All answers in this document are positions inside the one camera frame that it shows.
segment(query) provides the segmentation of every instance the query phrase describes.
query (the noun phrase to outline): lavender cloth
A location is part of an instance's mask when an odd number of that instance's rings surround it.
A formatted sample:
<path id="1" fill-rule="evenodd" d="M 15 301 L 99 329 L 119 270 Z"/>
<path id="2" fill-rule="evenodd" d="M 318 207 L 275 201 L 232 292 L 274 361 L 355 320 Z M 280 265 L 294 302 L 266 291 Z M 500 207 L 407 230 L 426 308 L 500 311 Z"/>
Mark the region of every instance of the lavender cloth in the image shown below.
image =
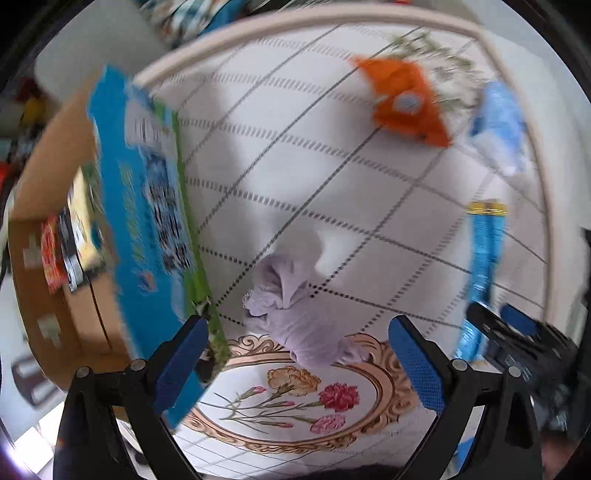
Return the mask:
<path id="1" fill-rule="evenodd" d="M 368 358 L 363 347 L 335 337 L 335 325 L 322 305 L 310 298 L 311 269 L 286 255 L 272 254 L 254 268 L 254 288 L 243 299 L 244 325 L 285 346 L 302 367 L 351 364 Z"/>

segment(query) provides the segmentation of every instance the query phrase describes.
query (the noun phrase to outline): black device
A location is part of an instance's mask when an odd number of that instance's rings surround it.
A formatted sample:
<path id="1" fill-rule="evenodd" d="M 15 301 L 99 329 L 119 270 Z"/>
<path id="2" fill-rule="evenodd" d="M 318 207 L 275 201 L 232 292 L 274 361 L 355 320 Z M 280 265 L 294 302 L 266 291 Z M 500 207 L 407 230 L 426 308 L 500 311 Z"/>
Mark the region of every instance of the black device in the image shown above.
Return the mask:
<path id="1" fill-rule="evenodd" d="M 148 360 L 134 360 L 122 372 L 76 372 L 60 424 L 54 477 L 60 480 L 139 480 L 116 425 L 113 406 L 123 406 L 139 445 L 159 480 L 200 478 L 170 434 L 161 413 L 174 404 L 180 388 L 204 348 L 179 356 L 204 319 L 192 316 L 169 342 Z M 448 360 L 405 317 L 392 320 L 398 358 L 415 388 L 436 391 L 443 406 L 397 478 L 439 480 L 460 440 L 472 408 L 485 406 L 475 441 L 458 479 L 540 479 L 538 430 L 526 382 L 516 367 L 503 374 L 474 371 L 465 361 Z M 171 365 L 175 383 L 163 385 Z M 162 401 L 163 391 L 166 400 Z"/>

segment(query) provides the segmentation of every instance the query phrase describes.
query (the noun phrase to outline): cardboard box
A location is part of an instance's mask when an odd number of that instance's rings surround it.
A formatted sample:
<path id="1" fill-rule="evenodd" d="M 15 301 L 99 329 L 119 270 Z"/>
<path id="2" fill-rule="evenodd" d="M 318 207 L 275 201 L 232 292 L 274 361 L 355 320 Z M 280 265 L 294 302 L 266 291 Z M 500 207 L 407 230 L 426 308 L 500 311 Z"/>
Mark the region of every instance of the cardboard box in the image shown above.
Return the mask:
<path id="1" fill-rule="evenodd" d="M 41 369 L 67 390 L 76 369 L 124 369 L 130 362 L 115 301 L 105 273 L 74 294 L 47 289 L 40 262 L 41 222 L 56 215 L 77 169 L 95 158 L 95 137 L 86 115 L 88 81 L 47 126 L 16 193 L 8 236 L 14 284 L 29 345 Z"/>

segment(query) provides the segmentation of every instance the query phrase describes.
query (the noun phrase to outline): ornate gold frame pattern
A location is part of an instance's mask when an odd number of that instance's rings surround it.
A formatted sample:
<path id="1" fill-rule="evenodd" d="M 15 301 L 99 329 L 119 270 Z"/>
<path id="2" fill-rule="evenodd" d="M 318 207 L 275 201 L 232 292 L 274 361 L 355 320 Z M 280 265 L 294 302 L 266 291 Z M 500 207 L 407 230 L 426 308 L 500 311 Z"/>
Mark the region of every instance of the ornate gold frame pattern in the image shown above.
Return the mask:
<path id="1" fill-rule="evenodd" d="M 387 425 L 396 423 L 400 415 L 418 406 L 418 396 L 387 342 L 378 342 L 365 333 L 356 333 L 350 338 L 367 349 L 370 359 L 354 365 L 333 364 L 333 368 L 344 368 L 363 375 L 376 389 L 376 402 L 368 414 L 347 429 L 318 439 L 296 442 L 251 439 L 220 427 L 199 410 L 199 405 L 191 410 L 183 423 L 196 432 L 256 453 L 307 453 L 342 449 L 360 435 L 378 433 Z M 289 351 L 267 336 L 246 335 L 238 340 L 230 340 L 228 344 L 233 358 L 226 364 L 226 370 L 246 365 L 293 362 Z"/>

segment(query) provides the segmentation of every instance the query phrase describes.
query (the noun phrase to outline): orange bag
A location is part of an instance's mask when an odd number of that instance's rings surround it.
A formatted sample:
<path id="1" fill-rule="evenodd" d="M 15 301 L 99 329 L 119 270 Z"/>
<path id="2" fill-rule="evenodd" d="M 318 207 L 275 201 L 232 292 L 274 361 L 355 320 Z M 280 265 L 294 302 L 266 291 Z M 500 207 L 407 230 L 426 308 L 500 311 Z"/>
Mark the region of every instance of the orange bag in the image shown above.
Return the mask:
<path id="1" fill-rule="evenodd" d="M 393 58 L 353 61 L 372 82 L 376 95 L 384 98 L 374 113 L 379 126 L 435 147 L 449 147 L 435 97 L 418 65 Z"/>

